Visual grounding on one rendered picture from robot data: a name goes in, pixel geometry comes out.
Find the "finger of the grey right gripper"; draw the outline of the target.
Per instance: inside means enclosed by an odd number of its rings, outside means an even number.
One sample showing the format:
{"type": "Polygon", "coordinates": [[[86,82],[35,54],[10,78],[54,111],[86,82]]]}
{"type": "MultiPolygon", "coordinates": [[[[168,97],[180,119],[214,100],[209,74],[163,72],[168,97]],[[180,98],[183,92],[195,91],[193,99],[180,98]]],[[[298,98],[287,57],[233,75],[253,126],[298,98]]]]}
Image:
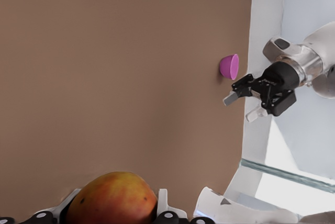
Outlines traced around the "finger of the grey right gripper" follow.
{"type": "Polygon", "coordinates": [[[233,102],[235,102],[239,98],[238,93],[235,91],[231,91],[228,96],[226,96],[222,101],[225,106],[231,105],[233,102]]]}
{"type": "Polygon", "coordinates": [[[267,117],[268,113],[267,110],[262,107],[262,105],[258,105],[254,107],[251,111],[249,111],[246,115],[245,118],[247,122],[254,122],[258,118],[261,117],[267,117]]]}

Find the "small magenta bowl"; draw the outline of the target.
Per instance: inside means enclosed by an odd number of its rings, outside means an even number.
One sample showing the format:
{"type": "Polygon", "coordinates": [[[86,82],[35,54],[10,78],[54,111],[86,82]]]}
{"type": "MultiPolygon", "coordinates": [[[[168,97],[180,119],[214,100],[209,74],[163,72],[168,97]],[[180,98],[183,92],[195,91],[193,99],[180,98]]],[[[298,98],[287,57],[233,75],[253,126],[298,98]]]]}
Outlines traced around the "small magenta bowl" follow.
{"type": "Polygon", "coordinates": [[[220,60],[220,74],[230,80],[235,80],[239,71],[239,56],[237,54],[228,55],[220,60]]]}

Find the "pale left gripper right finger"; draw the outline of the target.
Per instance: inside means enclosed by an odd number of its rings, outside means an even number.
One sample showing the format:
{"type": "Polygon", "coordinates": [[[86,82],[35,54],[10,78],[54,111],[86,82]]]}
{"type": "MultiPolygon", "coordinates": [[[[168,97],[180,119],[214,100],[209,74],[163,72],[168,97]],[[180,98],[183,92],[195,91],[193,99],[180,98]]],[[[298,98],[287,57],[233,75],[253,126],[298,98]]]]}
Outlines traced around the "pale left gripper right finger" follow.
{"type": "Polygon", "coordinates": [[[159,189],[156,224],[188,224],[185,211],[168,205],[168,190],[159,189]]]}

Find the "red yellow apple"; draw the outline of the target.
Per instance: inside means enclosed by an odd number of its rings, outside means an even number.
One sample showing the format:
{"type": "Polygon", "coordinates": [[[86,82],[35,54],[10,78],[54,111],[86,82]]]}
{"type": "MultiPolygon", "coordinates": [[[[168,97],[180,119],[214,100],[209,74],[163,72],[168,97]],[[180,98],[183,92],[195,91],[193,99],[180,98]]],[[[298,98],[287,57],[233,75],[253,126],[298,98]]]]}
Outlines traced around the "red yellow apple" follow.
{"type": "Polygon", "coordinates": [[[73,198],[66,224],[150,224],[157,197],[149,184],[130,172],[111,172],[85,185],[73,198]]]}

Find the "pale left gripper left finger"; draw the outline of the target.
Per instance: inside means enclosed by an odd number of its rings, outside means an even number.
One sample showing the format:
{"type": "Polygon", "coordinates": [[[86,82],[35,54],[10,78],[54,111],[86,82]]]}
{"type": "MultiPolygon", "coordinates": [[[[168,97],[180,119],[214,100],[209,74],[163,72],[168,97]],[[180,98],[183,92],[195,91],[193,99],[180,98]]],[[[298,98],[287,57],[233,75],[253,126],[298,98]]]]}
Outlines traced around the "pale left gripper left finger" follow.
{"type": "Polygon", "coordinates": [[[76,195],[81,191],[81,188],[74,189],[62,202],[60,202],[57,206],[40,210],[35,213],[35,215],[41,216],[42,212],[50,212],[55,219],[55,224],[65,224],[65,217],[68,211],[68,208],[76,197],[76,195]]]}

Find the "silver frame post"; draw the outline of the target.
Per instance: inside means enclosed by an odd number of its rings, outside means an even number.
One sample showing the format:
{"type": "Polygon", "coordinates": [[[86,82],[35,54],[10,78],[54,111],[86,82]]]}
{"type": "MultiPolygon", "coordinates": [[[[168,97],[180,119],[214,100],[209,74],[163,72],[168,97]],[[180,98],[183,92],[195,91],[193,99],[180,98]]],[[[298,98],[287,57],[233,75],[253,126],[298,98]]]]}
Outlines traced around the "silver frame post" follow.
{"type": "Polygon", "coordinates": [[[273,176],[277,176],[283,178],[285,180],[289,180],[295,183],[303,184],[309,187],[313,187],[319,189],[324,192],[335,194],[335,182],[324,182],[319,179],[311,178],[308,176],[299,175],[296,173],[288,172],[285,170],[277,169],[275,167],[266,166],[264,164],[260,164],[257,162],[249,161],[246,159],[240,160],[240,166],[248,167],[250,169],[254,169],[259,172],[263,172],[266,174],[270,174],[273,176]]]}

